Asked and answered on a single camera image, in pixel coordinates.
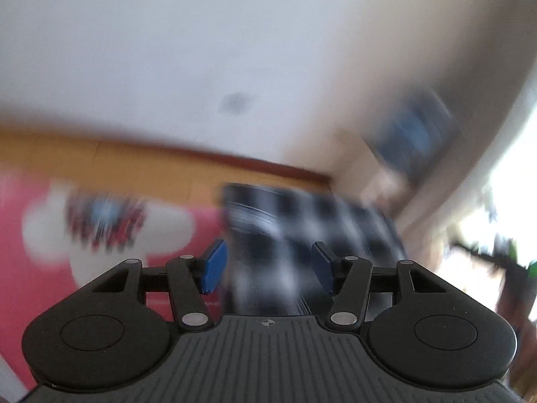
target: metal screw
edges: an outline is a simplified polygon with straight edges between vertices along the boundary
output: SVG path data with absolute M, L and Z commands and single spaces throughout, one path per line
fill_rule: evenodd
M 330 321 L 338 325 L 351 325 L 358 321 L 356 315 L 350 312 L 336 312 L 330 317 Z
M 196 325 L 203 325 L 208 322 L 209 317 L 199 312 L 190 312 L 190 314 L 183 315 L 181 321 L 183 324 L 195 327 Z

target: blue gripper pad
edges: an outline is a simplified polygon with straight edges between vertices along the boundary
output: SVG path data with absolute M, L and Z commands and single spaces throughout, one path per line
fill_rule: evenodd
M 322 242 L 313 244 L 311 247 L 311 266 L 324 290 L 333 296 L 335 295 L 335 287 L 331 259 L 337 258 Z
M 228 262 L 228 248 L 223 240 L 219 240 L 209 257 L 205 260 L 205 269 L 201 276 L 201 293 L 210 294 L 224 273 Z

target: plaid fabric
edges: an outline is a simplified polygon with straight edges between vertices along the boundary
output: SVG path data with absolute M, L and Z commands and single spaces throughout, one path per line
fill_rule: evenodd
M 389 219 L 331 194 L 231 184 L 224 188 L 224 207 L 230 246 L 226 313 L 325 315 L 332 298 L 310 263 L 318 240 L 339 258 L 360 256 L 376 266 L 405 259 Z M 369 317 L 390 306 L 377 297 L 370 300 Z

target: brown curtain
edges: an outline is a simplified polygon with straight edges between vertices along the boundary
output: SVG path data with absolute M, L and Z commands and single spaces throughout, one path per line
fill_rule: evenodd
M 435 268 L 434 239 L 522 128 L 534 105 L 537 0 L 500 0 L 488 40 L 466 74 L 437 87 L 459 135 L 395 216 L 409 256 Z

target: pink fabric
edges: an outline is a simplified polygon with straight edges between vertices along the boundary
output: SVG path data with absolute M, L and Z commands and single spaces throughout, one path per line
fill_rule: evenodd
M 29 389 L 35 385 L 35 381 L 22 355 L 23 331 L 37 315 L 79 287 L 73 276 L 72 261 L 61 256 L 57 260 L 36 260 L 35 256 L 29 253 L 28 239 L 23 234 L 25 214 L 33 205 L 45 201 L 51 188 L 48 180 L 36 179 L 18 172 L 0 173 L 0 354 Z M 145 265 L 164 265 L 168 259 L 181 254 L 199 255 L 221 233 L 219 210 L 177 210 L 186 211 L 194 220 L 194 231 L 190 240 L 172 253 L 147 253 Z M 39 248 L 39 244 L 32 247 L 32 250 L 35 250 L 36 247 Z M 125 250 L 125 259 L 127 258 L 128 249 Z M 171 320 L 166 296 L 150 293 L 148 305 Z M 213 315 L 219 315 L 217 294 L 208 296 L 207 304 Z

